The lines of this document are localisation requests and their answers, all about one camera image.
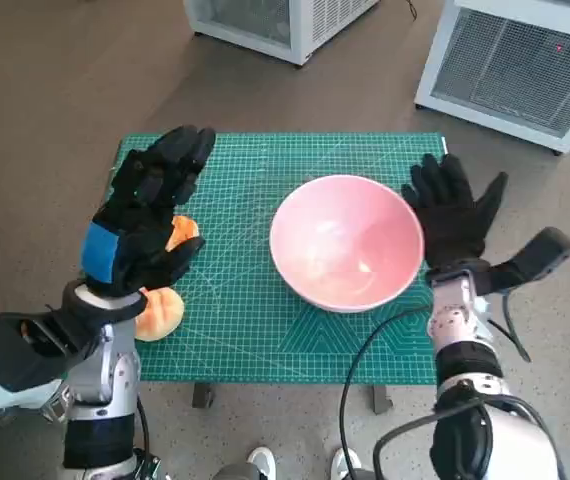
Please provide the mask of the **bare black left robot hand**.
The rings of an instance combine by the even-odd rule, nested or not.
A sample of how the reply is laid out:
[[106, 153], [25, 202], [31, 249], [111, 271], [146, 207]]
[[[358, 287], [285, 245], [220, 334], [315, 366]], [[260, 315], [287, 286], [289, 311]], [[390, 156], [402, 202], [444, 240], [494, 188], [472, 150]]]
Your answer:
[[204, 239], [168, 249], [174, 210], [195, 193], [215, 142], [214, 129], [183, 125], [128, 152], [84, 240], [81, 268], [90, 290], [121, 297], [172, 286], [188, 271]]

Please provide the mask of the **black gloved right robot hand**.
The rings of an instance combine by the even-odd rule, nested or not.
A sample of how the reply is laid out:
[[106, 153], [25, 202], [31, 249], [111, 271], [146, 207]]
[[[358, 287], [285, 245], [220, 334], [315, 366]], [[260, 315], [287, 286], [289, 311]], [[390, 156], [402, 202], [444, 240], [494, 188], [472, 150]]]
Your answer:
[[473, 196], [460, 159], [451, 154], [424, 155], [410, 176], [401, 195], [421, 224], [427, 265], [442, 270], [481, 258], [508, 175], [499, 173], [479, 198]]

